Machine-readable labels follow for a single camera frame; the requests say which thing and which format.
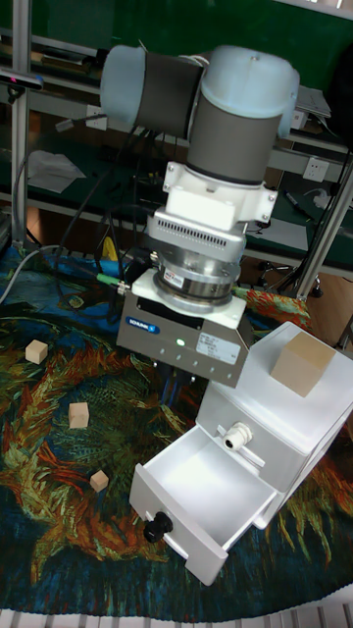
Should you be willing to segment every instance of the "label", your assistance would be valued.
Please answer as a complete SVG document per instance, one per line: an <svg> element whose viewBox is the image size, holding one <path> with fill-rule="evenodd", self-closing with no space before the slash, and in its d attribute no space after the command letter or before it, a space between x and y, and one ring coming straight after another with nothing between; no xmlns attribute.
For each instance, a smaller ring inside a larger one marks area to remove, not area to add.
<svg viewBox="0 0 353 628"><path fill-rule="evenodd" d="M196 351L215 360L220 360L226 364L235 364L236 358L240 351L240 345L235 342L229 342L217 336L209 334L200 334L196 346Z"/></svg>
<svg viewBox="0 0 353 628"><path fill-rule="evenodd" d="M164 279L166 282L171 284L171 286L175 286L176 288L183 287L183 277L181 275L176 275L173 271L169 271L168 268L165 270Z"/></svg>
<svg viewBox="0 0 353 628"><path fill-rule="evenodd" d="M150 323L146 323L145 321L138 321L136 318L131 318L131 316L126 316L126 322L128 325L137 327L139 330L142 330L143 332L148 332L149 334L161 333L160 328L156 325L151 325Z"/></svg>

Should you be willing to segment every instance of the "white paper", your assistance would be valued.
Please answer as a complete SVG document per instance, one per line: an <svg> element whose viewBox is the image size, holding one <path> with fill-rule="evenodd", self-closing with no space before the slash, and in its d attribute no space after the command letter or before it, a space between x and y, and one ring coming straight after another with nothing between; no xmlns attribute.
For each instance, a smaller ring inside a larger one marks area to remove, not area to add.
<svg viewBox="0 0 353 628"><path fill-rule="evenodd" d="M304 111L312 111L321 114L325 118L330 118L330 108L325 101L323 93L319 89L300 85L295 108L303 109Z"/></svg>
<svg viewBox="0 0 353 628"><path fill-rule="evenodd" d="M83 172L65 155L35 150L28 159L28 183L61 194L76 179L85 179Z"/></svg>
<svg viewBox="0 0 353 628"><path fill-rule="evenodd" d="M261 229L255 222L251 222L246 232L258 239L285 244L285 246L299 248L302 251L308 250L306 227L303 225L293 225L293 223L287 223L285 220L272 218L270 226L266 229Z"/></svg>

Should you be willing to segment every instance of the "colorful rug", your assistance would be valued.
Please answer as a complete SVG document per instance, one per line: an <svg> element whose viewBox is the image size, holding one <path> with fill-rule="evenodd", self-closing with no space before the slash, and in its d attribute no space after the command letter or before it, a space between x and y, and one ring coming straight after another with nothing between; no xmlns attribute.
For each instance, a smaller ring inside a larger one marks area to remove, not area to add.
<svg viewBox="0 0 353 628"><path fill-rule="evenodd" d="M18 261L11 249L1 261L1 289ZM0 306L0 607L219 622L352 582L353 445L345 430L267 530L253 528L234 546L211 588L163 542L144 541L128 504L134 465L193 425L204 384L185 389L172 410L161 406L150 362L116 348L118 323L80 318L107 312L107 289L69 260L61 270L77 317L57 297L49 258L33 258ZM236 293L257 338L286 320L310 330L302 302ZM49 344L40 366L24 358L33 338ZM89 404L89 428L70 431L68 406L80 400ZM99 468L110 484L97 495L88 480Z"/></svg>

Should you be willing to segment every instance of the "black knob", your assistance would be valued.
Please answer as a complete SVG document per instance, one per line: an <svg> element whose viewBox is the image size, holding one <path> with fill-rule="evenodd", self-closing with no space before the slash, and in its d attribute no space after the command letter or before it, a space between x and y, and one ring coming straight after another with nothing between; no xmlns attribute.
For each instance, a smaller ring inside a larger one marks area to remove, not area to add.
<svg viewBox="0 0 353 628"><path fill-rule="evenodd" d="M172 532L172 530L171 519L165 512L157 512L154 520L146 523L143 534L148 543L158 543L166 532Z"/></svg>

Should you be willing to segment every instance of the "small wooden block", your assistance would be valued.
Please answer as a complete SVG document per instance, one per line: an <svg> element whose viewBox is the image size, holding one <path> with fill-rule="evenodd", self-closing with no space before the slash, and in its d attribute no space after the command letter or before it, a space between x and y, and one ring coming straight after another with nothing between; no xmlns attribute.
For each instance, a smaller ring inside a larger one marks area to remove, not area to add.
<svg viewBox="0 0 353 628"><path fill-rule="evenodd" d="M40 340L33 340L25 348L25 359L33 364L40 364L48 355L48 345Z"/></svg>
<svg viewBox="0 0 353 628"><path fill-rule="evenodd" d="M271 375L300 396L307 396L334 355L330 346L300 332L283 347Z"/></svg>
<svg viewBox="0 0 353 628"><path fill-rule="evenodd" d="M71 403L69 405L69 425L71 429L86 428L89 420L88 403Z"/></svg>
<svg viewBox="0 0 353 628"><path fill-rule="evenodd" d="M103 489L107 488L109 478L106 476L104 471L97 471L97 473L91 476L89 482L92 489L94 489L96 493L99 493L100 491L103 491Z"/></svg>

